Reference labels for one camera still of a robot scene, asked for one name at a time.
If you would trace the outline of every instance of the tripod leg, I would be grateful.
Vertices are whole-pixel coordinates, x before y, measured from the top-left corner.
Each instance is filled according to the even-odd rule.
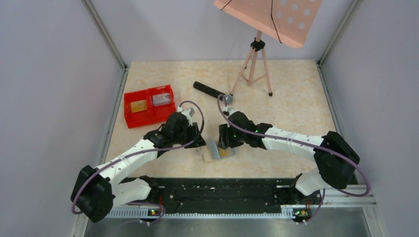
[[[248,56],[246,57],[245,63],[243,64],[242,68],[240,69],[239,75],[237,76],[236,82],[234,83],[233,89],[231,89],[230,95],[233,95],[234,91],[236,90],[237,84],[240,81],[240,78],[242,77],[242,73],[245,70],[245,67],[248,65],[251,54],[254,52],[252,48],[250,48],[250,51],[248,53]]]
[[[271,80],[269,79],[268,62],[266,61],[265,49],[262,49],[263,64],[265,66],[266,82],[268,83],[269,96],[272,96]]]
[[[250,72],[249,72],[249,81],[248,84],[251,84],[251,81],[253,80],[253,74],[254,74],[254,67],[256,65],[257,60],[257,52],[253,53],[253,57],[251,58],[251,66],[250,66]]]

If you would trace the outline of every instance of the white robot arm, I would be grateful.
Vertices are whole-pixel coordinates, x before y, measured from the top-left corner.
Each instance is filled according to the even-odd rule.
[[[311,159],[317,164],[316,168],[298,175],[295,179],[292,188],[304,196],[329,186],[345,189],[355,171],[354,166],[323,151],[322,147],[359,163],[359,157],[336,132],[330,131],[325,136],[303,135],[284,131],[267,123],[255,125],[245,114],[233,108],[226,108],[224,114],[230,122],[246,132],[230,126],[229,123],[220,125],[219,147],[226,149],[247,143],[255,148],[286,151]]]
[[[206,145],[197,123],[192,122],[194,110],[178,111],[168,117],[160,130],[148,132],[137,144],[113,160],[95,168],[87,165],[80,171],[71,201],[91,221],[100,221],[113,207],[148,197],[151,187],[145,180],[137,178],[121,183],[143,164],[158,158],[175,144],[185,148]]]

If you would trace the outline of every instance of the metal floor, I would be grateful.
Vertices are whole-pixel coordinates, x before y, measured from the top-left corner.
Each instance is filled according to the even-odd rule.
[[[281,219],[163,219],[150,227],[129,219],[104,219],[89,225],[85,237],[370,237],[361,208],[322,208],[309,225]]]

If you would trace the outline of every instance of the red compartment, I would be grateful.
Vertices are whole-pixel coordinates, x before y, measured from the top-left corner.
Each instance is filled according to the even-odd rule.
[[[171,113],[176,111],[176,107],[174,105],[174,99],[173,99],[173,91],[170,85],[149,88],[148,93],[149,93],[150,99],[149,101],[147,101],[147,103],[149,103],[147,104],[147,106],[148,108],[150,108],[150,114],[154,122],[166,121],[169,115],[171,115]],[[154,106],[153,95],[164,94],[164,93],[170,94],[170,104]]]
[[[169,93],[170,104],[154,106],[153,95]],[[131,102],[146,100],[147,110],[136,113],[131,112]],[[128,128],[150,125],[157,122],[164,122],[169,115],[176,111],[174,105],[173,91],[170,85],[158,86],[147,90],[140,90],[124,94],[124,117]]]
[[[147,110],[132,113],[131,102],[146,100]],[[149,96],[147,90],[140,90],[124,94],[124,117],[128,128],[139,127],[152,124],[150,113],[148,112]]]

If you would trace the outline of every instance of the black cylinder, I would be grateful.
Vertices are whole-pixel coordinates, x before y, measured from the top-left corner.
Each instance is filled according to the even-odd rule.
[[[194,82],[194,88],[197,89],[197,90],[202,91],[205,94],[208,94],[208,95],[210,95],[212,97],[215,97],[215,98],[218,98],[218,96],[220,94],[223,95],[223,96],[225,95],[224,93],[222,93],[222,92],[220,92],[220,91],[218,91],[218,90],[216,90],[214,88],[211,88],[211,87],[209,87],[207,85],[204,85],[204,84],[202,84],[200,82],[197,82],[197,81]]]

